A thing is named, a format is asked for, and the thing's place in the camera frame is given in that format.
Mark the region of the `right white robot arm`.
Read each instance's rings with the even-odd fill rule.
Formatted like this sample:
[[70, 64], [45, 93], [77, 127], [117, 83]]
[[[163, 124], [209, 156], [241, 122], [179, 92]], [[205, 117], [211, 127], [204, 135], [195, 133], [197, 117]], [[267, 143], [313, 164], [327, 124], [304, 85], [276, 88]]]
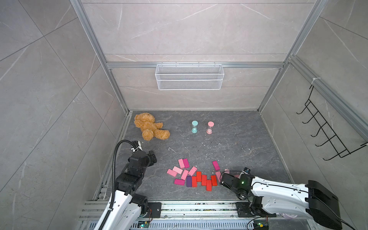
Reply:
[[222, 172], [218, 179], [241, 200], [240, 212], [259, 217], [303, 217], [332, 230], [343, 228], [338, 197], [317, 181], [280, 183], [251, 175], [248, 168], [239, 176]]

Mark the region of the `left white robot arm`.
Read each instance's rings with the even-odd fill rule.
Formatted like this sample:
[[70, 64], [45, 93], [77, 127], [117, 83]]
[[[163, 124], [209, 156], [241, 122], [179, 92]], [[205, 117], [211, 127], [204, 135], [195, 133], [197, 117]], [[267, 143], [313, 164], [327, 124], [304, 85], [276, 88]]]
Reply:
[[137, 194], [146, 169], [157, 162], [154, 151], [137, 150], [128, 158], [121, 174], [113, 181], [113, 191], [96, 230], [129, 230], [148, 211], [148, 199]]

